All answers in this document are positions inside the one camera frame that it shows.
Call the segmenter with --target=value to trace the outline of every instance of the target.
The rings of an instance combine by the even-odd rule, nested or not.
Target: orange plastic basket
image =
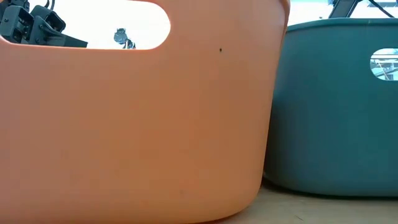
[[[255,198],[289,0],[150,2],[171,22],[153,50],[0,38],[1,223],[195,223]]]

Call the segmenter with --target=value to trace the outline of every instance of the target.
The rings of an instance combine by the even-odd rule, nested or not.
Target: table surface
[[[398,200],[316,197],[279,189],[267,183],[245,211],[213,223],[397,224]]]

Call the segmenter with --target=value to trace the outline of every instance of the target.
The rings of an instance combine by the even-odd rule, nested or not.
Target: handle cutout
[[[36,5],[45,6],[47,0],[29,2],[32,11]],[[133,42],[136,49],[149,50],[160,46],[170,33],[166,12],[149,2],[55,0],[54,11],[67,24],[62,33],[88,42],[87,49],[123,50]]]
[[[398,81],[398,48],[380,49],[370,61],[374,76],[385,81]]]

